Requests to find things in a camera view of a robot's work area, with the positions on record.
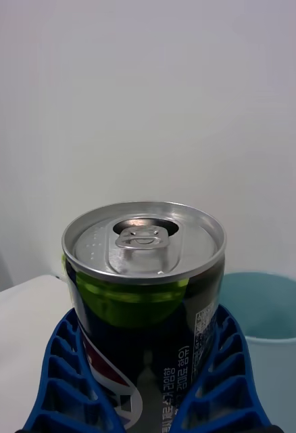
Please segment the soda can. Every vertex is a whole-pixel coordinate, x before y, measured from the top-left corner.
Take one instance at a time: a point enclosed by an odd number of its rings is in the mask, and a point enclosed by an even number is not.
[[[200,210],[127,202],[62,238],[94,378],[129,433],[166,433],[212,348],[226,234]]]

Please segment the silver can top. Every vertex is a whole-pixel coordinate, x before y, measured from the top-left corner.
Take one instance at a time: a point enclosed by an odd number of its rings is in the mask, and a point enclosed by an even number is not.
[[[183,204],[126,202],[68,225],[66,258],[77,271],[114,283],[161,284],[198,275],[224,256],[226,234],[212,216]]]

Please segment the blue grip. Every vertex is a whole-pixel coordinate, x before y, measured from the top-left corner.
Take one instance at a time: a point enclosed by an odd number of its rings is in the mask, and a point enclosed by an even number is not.
[[[246,340],[219,306],[214,347],[170,433],[237,433],[270,426],[257,397]],[[39,392],[24,426],[45,433],[124,433],[92,376],[74,309],[58,323],[43,359]]]

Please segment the white wall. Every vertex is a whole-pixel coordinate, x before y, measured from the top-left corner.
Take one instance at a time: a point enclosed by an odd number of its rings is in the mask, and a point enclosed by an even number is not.
[[[0,0],[0,288],[141,199],[218,217],[228,270],[296,276],[296,1]]]

